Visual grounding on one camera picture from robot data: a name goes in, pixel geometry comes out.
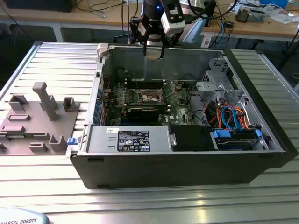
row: warning label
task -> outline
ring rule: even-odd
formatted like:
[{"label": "warning label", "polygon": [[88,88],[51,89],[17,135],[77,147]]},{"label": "warning label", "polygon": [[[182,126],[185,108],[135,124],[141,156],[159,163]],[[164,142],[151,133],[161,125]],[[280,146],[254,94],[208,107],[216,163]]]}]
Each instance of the warning label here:
[{"label": "warning label", "polygon": [[119,131],[117,150],[119,152],[149,152],[149,131]]}]

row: aluminum extrusion table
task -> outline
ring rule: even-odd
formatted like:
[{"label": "aluminum extrusion table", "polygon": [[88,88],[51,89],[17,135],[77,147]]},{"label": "aluminum extrusion table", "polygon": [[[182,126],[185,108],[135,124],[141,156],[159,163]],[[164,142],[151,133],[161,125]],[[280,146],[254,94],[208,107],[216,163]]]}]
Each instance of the aluminum extrusion table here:
[{"label": "aluminum extrusion table", "polygon": [[[72,96],[81,102],[73,136],[81,135],[96,48],[51,42],[33,46],[0,92],[0,119],[10,108],[11,94],[38,101],[32,86],[46,81],[55,99]],[[299,120],[295,123],[290,128],[298,133]],[[65,156],[0,157],[0,207],[43,212],[54,224],[297,224],[298,185],[298,159],[267,170],[250,184],[94,190],[84,187]]]}]

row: blue cable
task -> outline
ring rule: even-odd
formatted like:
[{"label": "blue cable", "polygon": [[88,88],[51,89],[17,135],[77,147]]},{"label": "blue cable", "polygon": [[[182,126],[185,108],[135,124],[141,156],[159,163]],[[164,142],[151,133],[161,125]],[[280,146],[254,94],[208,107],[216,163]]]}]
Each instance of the blue cable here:
[{"label": "blue cable", "polygon": [[223,37],[224,37],[224,25],[223,25],[223,22],[222,22],[221,20],[220,20],[220,22],[221,22],[221,26],[222,26],[222,37],[221,37],[221,39],[220,39],[220,42],[219,42],[219,45],[218,45],[217,48],[219,48],[220,45],[222,44]]},{"label": "blue cable", "polygon": [[226,127],[228,127],[231,131],[233,130],[233,128],[232,128],[231,126],[229,126],[228,123],[226,123],[225,118],[224,118],[225,111],[226,111],[227,109],[230,109],[230,110],[232,111],[233,118],[234,118],[234,123],[235,123],[235,127],[242,130],[242,128],[241,128],[241,126],[240,126],[240,124],[239,124],[239,122],[238,122],[237,115],[235,114],[234,109],[231,108],[231,107],[228,107],[228,106],[224,107],[224,108],[222,109],[222,112],[221,112],[221,119],[222,119],[223,124],[224,124]]}]

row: blue clip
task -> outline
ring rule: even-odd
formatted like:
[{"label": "blue clip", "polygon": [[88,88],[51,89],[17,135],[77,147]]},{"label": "blue clip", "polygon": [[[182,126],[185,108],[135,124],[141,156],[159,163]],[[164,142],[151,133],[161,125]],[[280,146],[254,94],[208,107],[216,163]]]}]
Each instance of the blue clip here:
[{"label": "blue clip", "polygon": [[78,139],[76,138],[68,138],[66,144],[68,146],[74,146],[78,144]]},{"label": "blue clip", "polygon": [[213,131],[214,138],[231,138],[229,130],[216,129]]},{"label": "blue clip", "polygon": [[262,132],[260,130],[256,130],[256,135],[258,136],[258,138],[262,137]]}]

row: workbench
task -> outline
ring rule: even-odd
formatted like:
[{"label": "workbench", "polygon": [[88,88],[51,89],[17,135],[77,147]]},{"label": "workbench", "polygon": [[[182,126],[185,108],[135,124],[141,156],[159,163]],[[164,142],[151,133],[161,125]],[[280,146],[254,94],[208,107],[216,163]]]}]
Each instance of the workbench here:
[{"label": "workbench", "polygon": [[[14,93],[39,101],[32,86],[42,81],[57,101],[69,96],[81,103],[73,136],[82,135],[96,48],[57,42],[33,46],[0,92],[0,119]],[[298,124],[290,128],[298,133]],[[85,188],[66,156],[0,156],[0,207],[43,212],[53,224],[294,224],[299,221],[298,185],[298,158],[250,184],[99,190]]]},{"label": "workbench", "polygon": [[[227,10],[232,0],[219,0],[221,10]],[[98,3],[97,0],[90,0],[90,4]],[[118,4],[118,0],[111,0],[107,4],[101,5],[101,8]],[[86,29],[107,29],[107,30],[121,30],[121,6],[116,6],[105,10],[106,18],[94,15],[90,12],[80,11],[73,8],[71,13],[61,13],[52,11],[39,11],[39,10],[25,10],[25,9],[8,9],[2,2],[6,11],[20,24],[31,26],[46,26],[52,27],[57,42],[63,42],[62,28],[86,28]],[[80,7],[88,10],[86,1],[80,3]],[[130,3],[129,15],[133,16],[135,12],[136,3]],[[141,13],[142,5],[139,4],[137,15]],[[299,6],[287,5],[286,10],[299,11]],[[231,37],[247,38],[258,40],[274,40],[274,41],[292,41],[298,28],[298,23],[283,24],[275,21],[269,17],[266,18],[264,23],[256,22],[236,22],[235,14],[229,13],[226,19],[234,22],[233,32]],[[14,22],[5,14],[0,8],[0,23],[14,24]],[[127,27],[127,8],[124,7],[124,30]],[[220,31],[220,27],[215,20],[212,21],[210,27],[205,27],[201,35],[204,36],[202,47],[206,47],[206,40],[216,36]]]}]

